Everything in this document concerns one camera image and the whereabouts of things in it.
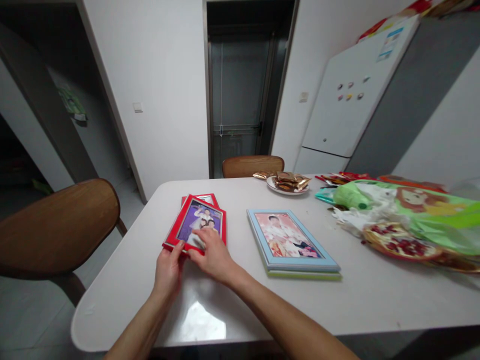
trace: sticker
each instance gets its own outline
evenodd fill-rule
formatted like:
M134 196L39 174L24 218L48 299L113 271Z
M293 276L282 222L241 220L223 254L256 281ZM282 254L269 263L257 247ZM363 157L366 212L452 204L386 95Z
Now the sticker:
M381 47L380 54L378 55L378 57L376 59L377 63L381 62L383 60L387 60L390 57L390 55L392 55L392 52L394 51L395 46L399 42L400 35L401 35L403 30L404 30L404 28L401 27L401 28L399 28L395 31L392 31L391 33L389 33L386 36L385 42L383 43L383 46Z

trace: white plate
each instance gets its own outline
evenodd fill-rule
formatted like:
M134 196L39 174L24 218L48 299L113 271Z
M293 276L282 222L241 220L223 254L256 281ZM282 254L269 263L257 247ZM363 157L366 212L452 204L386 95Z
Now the white plate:
M305 186L303 188L302 191L298 191L297 189L295 189L293 192L289 192L289 191L284 191L282 189L279 189L277 188L277 186L275 185L275 182L274 182L274 178L276 176L270 176L267 180L266 180L266 185L272 189L274 192L277 192L277 193L280 193L280 194L283 194L283 195L291 195L291 196L295 196L295 195L302 195L302 194L305 194L308 190L310 190L309 186Z

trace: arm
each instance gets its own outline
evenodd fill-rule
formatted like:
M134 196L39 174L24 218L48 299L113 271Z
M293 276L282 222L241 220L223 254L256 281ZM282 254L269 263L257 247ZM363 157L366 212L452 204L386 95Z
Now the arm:
M184 242L172 252L163 249L156 261L155 283L150 296L104 359L147 359L162 324L180 290L185 257Z
M200 269L232 289L292 359L357 359L336 337L236 264L210 229L194 230L205 243L205 256L188 254Z

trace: green plastic bag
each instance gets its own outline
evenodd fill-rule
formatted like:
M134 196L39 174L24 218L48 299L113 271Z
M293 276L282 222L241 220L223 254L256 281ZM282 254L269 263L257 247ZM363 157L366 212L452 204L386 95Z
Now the green plastic bag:
M372 199L357 184L395 189L398 213L410 218L410 231L459 253L480 255L480 202L416 187L374 180L357 180L339 186L333 196L336 204L368 210Z

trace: chair backrest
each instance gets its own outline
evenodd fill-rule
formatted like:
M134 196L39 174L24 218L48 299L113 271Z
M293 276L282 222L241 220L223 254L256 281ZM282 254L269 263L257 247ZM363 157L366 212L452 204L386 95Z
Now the chair backrest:
M284 166L284 160L279 156L253 155L230 157L223 161L221 169L224 178L248 178L262 170L283 171Z
M104 179L55 192L0 222L0 275L40 280L70 273L119 217L119 199Z

